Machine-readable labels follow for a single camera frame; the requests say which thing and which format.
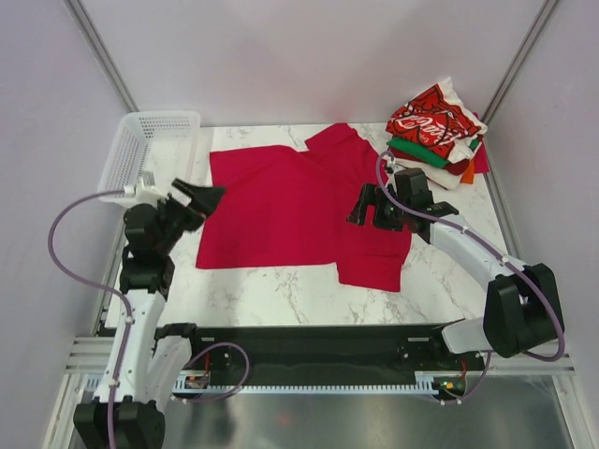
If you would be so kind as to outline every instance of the cable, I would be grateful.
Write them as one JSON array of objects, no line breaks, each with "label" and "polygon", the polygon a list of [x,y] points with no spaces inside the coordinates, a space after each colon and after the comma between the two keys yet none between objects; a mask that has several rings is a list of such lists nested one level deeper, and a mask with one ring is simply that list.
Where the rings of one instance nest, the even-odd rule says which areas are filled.
[{"label": "cable", "polygon": [[207,353],[206,357],[204,357],[204,374],[202,374],[202,377],[200,377],[199,380],[207,377],[210,378],[210,353]]},{"label": "cable", "polygon": [[48,253],[50,253],[50,258],[52,259],[52,262],[56,265],[56,267],[61,269],[64,272],[64,274],[66,274],[66,276],[74,279],[77,282],[116,295],[123,303],[126,312],[126,317],[128,318],[124,323],[123,339],[121,340],[121,346],[119,347],[119,352],[117,354],[116,361],[114,362],[114,370],[112,372],[112,385],[110,386],[109,391],[108,431],[110,449],[116,449],[116,438],[114,436],[114,400],[116,397],[116,388],[119,385],[119,375],[121,374],[121,366],[123,365],[124,351],[129,340],[131,325],[133,323],[133,311],[131,308],[131,303],[129,302],[127,297],[123,293],[118,291],[116,288],[112,288],[108,285],[103,285],[90,279],[85,279],[81,277],[79,274],[74,273],[73,271],[65,267],[65,265],[58,259],[58,256],[56,255],[56,252],[54,250],[54,234],[56,232],[56,227],[65,217],[65,215],[67,215],[72,209],[76,208],[79,204],[89,201],[90,199],[100,198],[101,196],[112,196],[123,193],[124,190],[112,190],[108,192],[100,192],[97,194],[84,196],[83,198],[78,199],[77,201],[73,201],[71,204],[66,206],[54,219],[52,226],[50,226],[50,232],[48,233]]},{"label": "cable", "polygon": [[241,380],[237,383],[237,385],[235,385],[233,388],[228,390],[226,393],[223,393],[222,395],[218,395],[215,397],[204,397],[202,395],[201,398],[191,398],[191,399],[183,400],[183,402],[195,402],[195,403],[214,402],[215,400],[230,398],[231,396],[233,396],[235,393],[237,393],[243,387],[243,385],[245,384],[245,381],[247,380],[248,376],[250,375],[250,357],[243,350],[243,348],[241,348],[239,346],[239,344],[237,344],[237,343],[233,343],[230,341],[221,341],[221,342],[218,342],[215,344],[211,344],[206,349],[204,349],[202,352],[200,352],[198,355],[195,355],[189,362],[187,362],[187,365],[185,365],[185,367],[183,369],[189,369],[197,360],[202,358],[204,355],[207,355],[210,351],[213,351],[214,349],[222,348],[225,346],[230,346],[231,348],[238,350],[241,353],[241,355],[243,356],[243,359],[245,360],[245,372],[241,376]]},{"label": "cable", "polygon": [[491,351],[487,351],[487,360],[485,360],[485,367],[481,371],[480,377],[476,381],[476,384],[474,384],[470,390],[464,391],[463,396],[461,396],[459,398],[451,399],[451,400],[438,400],[435,397],[432,397],[432,399],[430,399],[429,397],[424,397],[424,399],[434,400],[435,402],[440,403],[441,405],[454,405],[454,404],[461,405],[465,399],[469,398],[471,395],[473,395],[476,392],[476,390],[478,390],[478,387],[482,384],[483,379],[485,379],[485,377],[487,377],[487,373],[489,372],[489,367],[490,367],[491,354],[492,354]]},{"label": "cable", "polygon": [[[202,377],[200,377],[197,380],[196,379],[194,379],[193,381],[187,381],[187,380],[185,380],[184,385],[185,386],[189,385],[189,388],[192,388],[192,389],[206,390],[210,386],[210,380],[211,380],[210,374],[208,376],[206,376],[204,374]],[[199,394],[193,396],[192,398],[193,399],[197,399],[197,398],[201,397],[203,394],[204,394],[203,392],[199,393]],[[186,396],[185,393],[173,393],[170,398],[173,399],[173,400],[174,399],[180,399],[181,401],[183,401],[183,399],[189,400],[189,398]]]},{"label": "cable", "polygon": [[466,377],[464,377],[462,380],[459,380],[458,382],[464,382],[464,392],[461,395],[456,395],[455,393],[452,393],[449,391],[449,389],[446,388],[446,393],[449,396],[452,396],[456,399],[462,399],[464,397],[464,395],[468,392],[468,380]]},{"label": "cable", "polygon": [[461,375],[459,381],[463,381],[466,378],[466,373],[468,372],[468,365],[466,365],[465,360],[460,360],[461,363]]},{"label": "cable", "polygon": [[[482,237],[479,237],[475,232],[471,231],[470,229],[468,229],[466,227],[462,227],[459,224],[450,222],[449,220],[434,217],[432,215],[429,215],[428,213],[423,213],[423,212],[419,212],[417,210],[410,209],[410,208],[404,206],[402,203],[400,203],[397,199],[395,199],[393,197],[393,195],[387,190],[385,183],[383,182],[383,177],[381,176],[381,165],[383,162],[383,158],[385,156],[389,156],[391,158],[394,157],[393,153],[390,151],[382,152],[381,154],[379,154],[379,156],[376,160],[376,167],[375,167],[376,179],[378,180],[381,190],[383,191],[383,193],[385,194],[385,196],[391,203],[393,203],[395,206],[397,206],[404,212],[414,215],[416,217],[423,218],[425,220],[429,220],[432,222],[438,222],[442,225],[446,225],[446,226],[449,226],[449,227],[459,230],[461,233],[466,234],[468,237],[470,237],[471,239],[476,241],[479,245],[481,245],[483,248],[485,248],[487,251],[489,251],[489,253],[491,253],[493,256],[495,256],[497,258],[497,260],[502,261],[502,263],[503,263],[504,255],[501,254],[499,251],[497,251],[495,248],[493,248],[493,246],[490,243],[488,243]],[[533,293],[536,295],[536,297],[539,298],[539,300],[541,301],[541,304],[543,304],[543,307],[547,311],[549,319],[551,320],[551,323],[553,324],[553,327],[555,328],[555,333],[557,334],[557,338],[558,338],[558,350],[555,353],[555,355],[544,356],[544,355],[538,355],[535,353],[531,353],[530,351],[525,351],[524,354],[526,354],[529,357],[532,357],[532,358],[535,358],[537,360],[541,360],[544,362],[555,362],[556,360],[559,360],[560,358],[563,357],[563,354],[565,353],[565,338],[563,336],[562,325],[560,324],[560,320],[558,319],[557,314],[551,307],[551,304],[549,304],[548,299],[545,297],[545,295],[543,294],[541,289],[539,287],[537,287],[536,284],[528,276],[526,276],[524,273],[522,273],[511,262],[507,261],[504,264],[511,271],[513,271],[514,274],[516,274],[516,276],[521,278],[526,283],[526,285],[528,285],[528,287],[533,291]]]}]

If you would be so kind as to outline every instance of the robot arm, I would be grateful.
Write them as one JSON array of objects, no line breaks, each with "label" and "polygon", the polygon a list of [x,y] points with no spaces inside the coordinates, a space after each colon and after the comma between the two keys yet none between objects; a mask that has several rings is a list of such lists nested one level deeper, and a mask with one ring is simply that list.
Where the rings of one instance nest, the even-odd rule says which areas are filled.
[{"label": "robot arm", "polygon": [[[391,178],[387,190],[397,201],[412,210],[441,218],[445,222],[468,226],[460,213],[446,202],[434,203],[426,177],[420,169],[405,169]],[[420,218],[399,210],[382,188],[374,184],[362,187],[357,205],[347,221],[364,225],[366,209],[374,206],[373,225],[390,231],[409,230],[427,243],[456,260],[487,291],[483,317],[462,320],[444,326],[441,346],[444,351],[462,354],[492,350],[511,357],[554,340],[557,335],[545,307],[531,289],[506,266],[510,263],[531,279],[547,298],[563,329],[562,310],[553,272],[543,264],[533,267],[503,253],[476,233],[478,241],[449,224]]]},{"label": "robot arm", "polygon": [[161,196],[151,184],[151,179],[142,177],[133,193],[140,204],[124,215],[127,246],[123,249],[120,290],[131,304],[132,316],[121,311],[109,362],[94,400],[79,404],[73,418],[88,448],[104,448],[108,443],[109,396],[127,323],[129,335],[114,399],[119,448],[162,447],[164,410],[177,376],[191,358],[192,325],[168,326],[169,332],[160,332],[161,338],[155,340],[175,270],[169,254],[183,232],[194,232],[203,225],[225,189],[175,180],[173,187],[190,198],[184,205],[172,196]]}]

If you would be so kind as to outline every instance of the coca-cola print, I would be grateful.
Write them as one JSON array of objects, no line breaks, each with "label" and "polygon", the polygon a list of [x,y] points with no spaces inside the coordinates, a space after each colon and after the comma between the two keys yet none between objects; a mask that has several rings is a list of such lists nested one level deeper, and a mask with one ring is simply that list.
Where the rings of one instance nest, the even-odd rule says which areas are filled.
[{"label": "coca-cola print", "polygon": [[460,106],[447,103],[439,84],[398,109],[387,124],[392,135],[422,145],[445,159],[456,139],[472,138],[480,130]]}]

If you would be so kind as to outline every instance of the metal floor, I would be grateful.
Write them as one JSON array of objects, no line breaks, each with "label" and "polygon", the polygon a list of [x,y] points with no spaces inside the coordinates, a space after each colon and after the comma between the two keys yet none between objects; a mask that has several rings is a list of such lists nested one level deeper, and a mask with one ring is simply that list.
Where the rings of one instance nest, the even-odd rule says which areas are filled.
[{"label": "metal floor", "polygon": [[463,405],[445,407],[407,396],[238,395],[207,404],[171,402],[164,444],[165,449],[572,447],[550,378],[488,378]]}]

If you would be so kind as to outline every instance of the orange cloth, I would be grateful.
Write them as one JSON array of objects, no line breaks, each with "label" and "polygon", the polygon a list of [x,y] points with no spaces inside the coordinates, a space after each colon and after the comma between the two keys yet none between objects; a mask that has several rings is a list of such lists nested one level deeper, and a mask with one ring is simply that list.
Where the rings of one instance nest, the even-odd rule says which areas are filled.
[{"label": "orange cloth", "polygon": [[468,168],[461,175],[460,184],[474,184],[475,183],[475,160],[471,159]]}]

